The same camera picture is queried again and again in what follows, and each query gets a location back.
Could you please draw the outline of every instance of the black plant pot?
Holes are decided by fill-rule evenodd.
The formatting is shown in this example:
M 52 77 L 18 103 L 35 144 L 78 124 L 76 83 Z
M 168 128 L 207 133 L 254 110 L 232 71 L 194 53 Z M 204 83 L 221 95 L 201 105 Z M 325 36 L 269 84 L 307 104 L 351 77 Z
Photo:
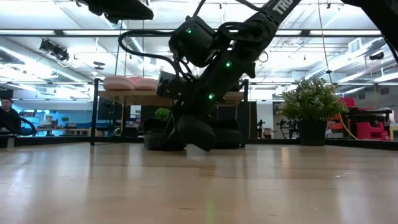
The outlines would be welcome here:
M 298 122 L 302 146 L 324 146 L 326 121 L 302 120 Z

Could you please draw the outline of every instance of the wooden floor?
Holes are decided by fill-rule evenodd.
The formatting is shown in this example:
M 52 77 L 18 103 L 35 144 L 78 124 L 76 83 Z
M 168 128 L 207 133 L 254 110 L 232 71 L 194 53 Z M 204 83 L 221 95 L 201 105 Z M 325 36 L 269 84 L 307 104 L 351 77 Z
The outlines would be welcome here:
M 22 147 L 0 152 L 0 204 L 2 224 L 396 224 L 398 152 Z

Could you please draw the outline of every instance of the potted plant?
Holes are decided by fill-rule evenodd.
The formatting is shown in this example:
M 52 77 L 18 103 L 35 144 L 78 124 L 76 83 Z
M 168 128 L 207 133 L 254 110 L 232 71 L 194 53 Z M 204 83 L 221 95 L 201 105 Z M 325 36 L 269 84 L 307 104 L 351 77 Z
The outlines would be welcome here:
M 69 118 L 68 117 L 63 117 L 63 118 L 61 118 L 61 120 L 65 123 L 65 127 L 67 127 Z
M 282 114 L 298 121 L 303 146 L 325 145 L 326 120 L 347 110 L 332 85 L 322 78 L 297 81 L 297 88 L 282 94 Z
M 155 117 L 162 121 L 168 121 L 170 110 L 167 108 L 159 108 L 155 111 Z

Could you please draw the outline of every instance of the shelf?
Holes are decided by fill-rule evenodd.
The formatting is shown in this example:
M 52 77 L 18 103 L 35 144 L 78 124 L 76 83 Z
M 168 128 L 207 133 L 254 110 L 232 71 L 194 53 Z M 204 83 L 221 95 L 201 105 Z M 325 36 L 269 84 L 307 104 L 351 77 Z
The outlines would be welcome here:
M 141 106 L 171 106 L 172 100 L 159 97 L 155 91 L 99 91 L 98 95 L 115 103 Z M 228 92 L 225 102 L 219 106 L 237 106 L 243 100 L 243 93 Z

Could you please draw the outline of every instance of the small plant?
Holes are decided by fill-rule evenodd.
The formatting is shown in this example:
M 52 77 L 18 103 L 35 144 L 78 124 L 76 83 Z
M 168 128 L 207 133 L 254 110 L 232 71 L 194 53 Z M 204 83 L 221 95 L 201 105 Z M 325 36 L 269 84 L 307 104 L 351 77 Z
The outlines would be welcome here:
M 324 121 L 347 110 L 335 94 L 332 85 L 322 78 L 300 79 L 295 90 L 282 94 L 285 100 L 280 110 L 290 119 L 299 121 Z
M 168 121 L 170 116 L 170 110 L 167 108 L 159 108 L 155 112 L 155 117 L 162 121 Z
M 63 118 L 61 118 L 61 120 L 65 123 L 65 127 L 67 127 L 69 118 L 68 117 L 63 117 Z

